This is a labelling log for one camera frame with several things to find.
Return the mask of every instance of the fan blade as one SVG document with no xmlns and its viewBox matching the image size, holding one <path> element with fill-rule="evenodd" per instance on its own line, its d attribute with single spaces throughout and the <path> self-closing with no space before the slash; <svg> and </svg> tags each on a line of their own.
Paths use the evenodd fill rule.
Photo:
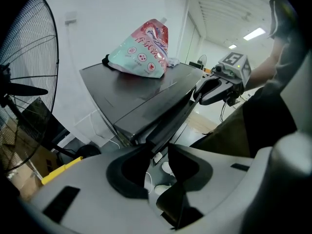
<svg viewBox="0 0 312 234">
<path fill-rule="evenodd" d="M 12 96 L 42 96 L 48 93 L 48 90 L 18 83 L 8 83 L 5 88 L 6 93 Z"/>
</svg>

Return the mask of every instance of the khaki pants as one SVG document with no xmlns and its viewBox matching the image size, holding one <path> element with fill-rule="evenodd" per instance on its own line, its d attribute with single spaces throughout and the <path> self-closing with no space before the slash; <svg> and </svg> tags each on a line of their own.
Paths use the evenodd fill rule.
<svg viewBox="0 0 312 234">
<path fill-rule="evenodd" d="M 216 129 L 191 147 L 212 153 L 250 157 L 243 108 L 237 108 Z"/>
</svg>

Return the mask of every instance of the forearm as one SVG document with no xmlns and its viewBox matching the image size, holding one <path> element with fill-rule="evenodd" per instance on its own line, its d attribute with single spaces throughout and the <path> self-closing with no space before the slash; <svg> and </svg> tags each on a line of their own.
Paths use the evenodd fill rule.
<svg viewBox="0 0 312 234">
<path fill-rule="evenodd" d="M 272 79 L 276 73 L 276 63 L 276 58 L 269 56 L 257 68 L 252 70 L 245 91 L 263 86 L 267 82 L 267 80 Z"/>
</svg>

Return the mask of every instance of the ceiling light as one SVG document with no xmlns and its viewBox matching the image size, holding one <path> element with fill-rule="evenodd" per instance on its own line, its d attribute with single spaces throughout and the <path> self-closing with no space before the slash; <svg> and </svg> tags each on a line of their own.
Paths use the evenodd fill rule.
<svg viewBox="0 0 312 234">
<path fill-rule="evenodd" d="M 244 39 L 249 41 L 250 39 L 258 37 L 264 33 L 265 33 L 265 31 L 263 29 L 257 28 L 256 30 L 252 31 L 250 34 L 244 36 Z"/>
</svg>

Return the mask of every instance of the detergent pouch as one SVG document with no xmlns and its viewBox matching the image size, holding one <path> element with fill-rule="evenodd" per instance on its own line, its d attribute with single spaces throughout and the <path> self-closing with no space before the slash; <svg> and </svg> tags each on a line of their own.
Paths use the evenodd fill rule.
<svg viewBox="0 0 312 234">
<path fill-rule="evenodd" d="M 160 78 L 167 69 L 168 28 L 151 19 L 108 56 L 108 65 L 129 74 Z"/>
</svg>

